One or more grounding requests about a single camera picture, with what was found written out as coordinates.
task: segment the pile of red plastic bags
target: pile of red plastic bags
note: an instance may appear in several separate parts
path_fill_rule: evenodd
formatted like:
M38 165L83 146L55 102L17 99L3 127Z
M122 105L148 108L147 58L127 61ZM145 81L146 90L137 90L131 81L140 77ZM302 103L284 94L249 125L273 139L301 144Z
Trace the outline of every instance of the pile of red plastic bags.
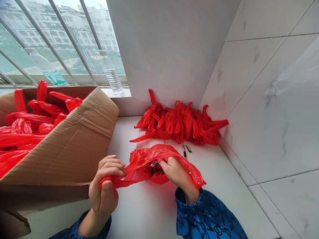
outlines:
M218 130L228 125L228 120L212 121L206 113L208 105L204 105L201 113L200 110L192 109L192 102L185 107L182 102L176 101L174 109L164 109L156 102L153 91L149 89L149 92L153 106L147 108L142 119L134 127L147 127L146 134L130 142L158 138L174 139L178 144L187 140L196 145L218 145Z
M65 101L64 109L47 103L47 95L48 83L41 81L37 88L37 99L27 103L32 110L28 113L23 90L15 90L16 112L4 118L9 126L0 127L0 178L82 103L80 98L73 98L55 91L49 92L49 95Z

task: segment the plastic water bottle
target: plastic water bottle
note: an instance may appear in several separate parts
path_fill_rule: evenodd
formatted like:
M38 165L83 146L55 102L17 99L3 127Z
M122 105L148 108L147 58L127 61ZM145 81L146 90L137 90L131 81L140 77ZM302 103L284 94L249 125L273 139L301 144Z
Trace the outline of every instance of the plastic water bottle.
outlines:
M115 66L113 62L107 56L107 52L105 50L99 50L101 55L101 64L103 71L106 75L107 80L110 83L112 91L114 94L122 94L123 88L120 82L120 78L116 73Z
M27 53L29 53L33 64L44 74L44 76L54 85L54 86L68 86L69 84L57 71L54 65L41 56L34 48L25 48Z

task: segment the left hand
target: left hand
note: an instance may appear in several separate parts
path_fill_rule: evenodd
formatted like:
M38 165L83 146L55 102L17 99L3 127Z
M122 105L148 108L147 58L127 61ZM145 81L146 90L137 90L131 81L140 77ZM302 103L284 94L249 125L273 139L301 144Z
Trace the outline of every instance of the left hand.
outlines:
M104 177L121 177L126 174L125 163L115 157L116 155L110 155L99 162L98 171L89 187L89 197L96 215L111 215L119 201L119 194L113 189L112 181L105 181L102 187L99 187L99 182Z

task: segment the window sill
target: window sill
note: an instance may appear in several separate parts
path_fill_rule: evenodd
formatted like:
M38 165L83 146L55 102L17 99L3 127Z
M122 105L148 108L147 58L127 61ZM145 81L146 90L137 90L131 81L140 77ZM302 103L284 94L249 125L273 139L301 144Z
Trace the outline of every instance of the window sill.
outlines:
M123 93L122 94L114 94L112 89L110 88L101 88L101 90L111 99L117 99L117 98L131 98L131 92L129 88L123 88ZM8 94L10 92L14 92L14 89L0 89L0 96Z

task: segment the bottle cap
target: bottle cap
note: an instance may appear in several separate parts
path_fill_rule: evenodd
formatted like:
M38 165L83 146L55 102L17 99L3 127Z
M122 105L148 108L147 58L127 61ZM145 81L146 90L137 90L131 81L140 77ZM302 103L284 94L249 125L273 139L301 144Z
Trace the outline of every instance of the bottle cap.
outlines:
M107 56L106 50L99 50L101 56Z
M35 50L34 48L24 48L26 51L27 51L27 53L37 53L37 50Z

